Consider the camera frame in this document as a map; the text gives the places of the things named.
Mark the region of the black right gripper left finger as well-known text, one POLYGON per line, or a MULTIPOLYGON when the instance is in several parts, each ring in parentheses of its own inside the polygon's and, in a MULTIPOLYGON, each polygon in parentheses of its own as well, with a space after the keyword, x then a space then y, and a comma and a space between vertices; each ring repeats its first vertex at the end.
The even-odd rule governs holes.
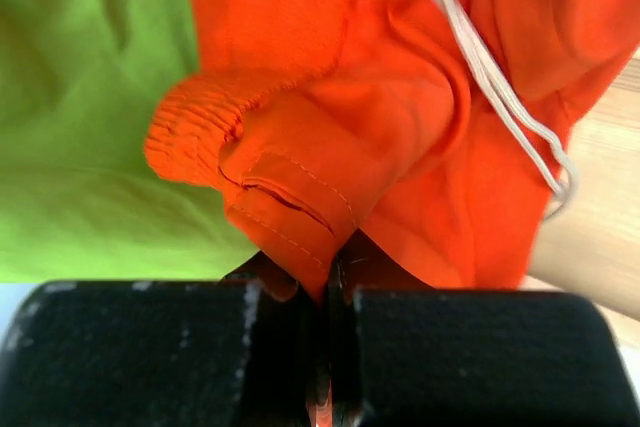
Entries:
POLYGON ((263 254, 219 281, 55 281, 1 345, 5 426, 307 426, 313 306, 263 254))

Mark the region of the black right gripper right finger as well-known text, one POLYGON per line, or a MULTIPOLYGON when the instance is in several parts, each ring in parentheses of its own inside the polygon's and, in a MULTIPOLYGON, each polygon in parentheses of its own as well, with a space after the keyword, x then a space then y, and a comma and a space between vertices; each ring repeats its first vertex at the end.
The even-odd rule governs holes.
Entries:
POLYGON ((435 289, 362 232, 327 287, 336 426, 635 426, 604 316, 551 290, 435 289))

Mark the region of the orange shorts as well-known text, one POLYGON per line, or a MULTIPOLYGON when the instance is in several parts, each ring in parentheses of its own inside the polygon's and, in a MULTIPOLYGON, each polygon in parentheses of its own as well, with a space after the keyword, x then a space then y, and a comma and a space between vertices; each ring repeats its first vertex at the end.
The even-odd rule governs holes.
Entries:
POLYGON ((219 191, 313 297, 357 229, 432 286, 517 286, 639 41, 639 0, 191 1, 201 68, 146 159, 219 191))

